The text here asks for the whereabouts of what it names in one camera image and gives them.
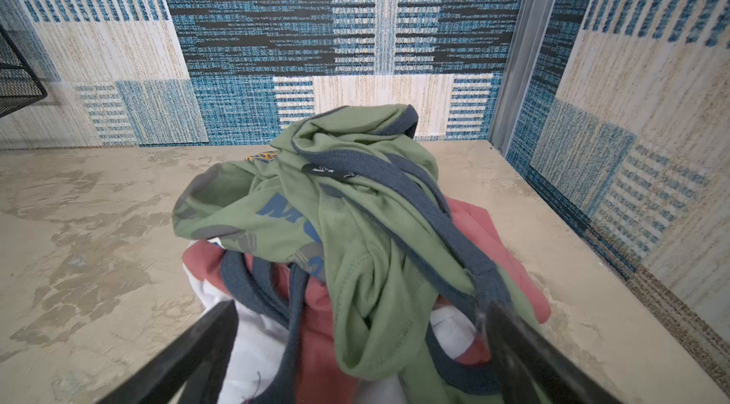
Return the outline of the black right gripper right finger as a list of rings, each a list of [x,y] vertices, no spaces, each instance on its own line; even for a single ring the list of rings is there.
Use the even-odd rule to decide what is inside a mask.
[[[490,305],[486,329],[506,403],[620,403],[503,304]]]

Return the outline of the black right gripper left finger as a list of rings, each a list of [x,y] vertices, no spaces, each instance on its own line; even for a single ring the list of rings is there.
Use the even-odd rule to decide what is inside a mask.
[[[216,403],[238,330],[234,301],[222,301],[101,399],[103,403]]]

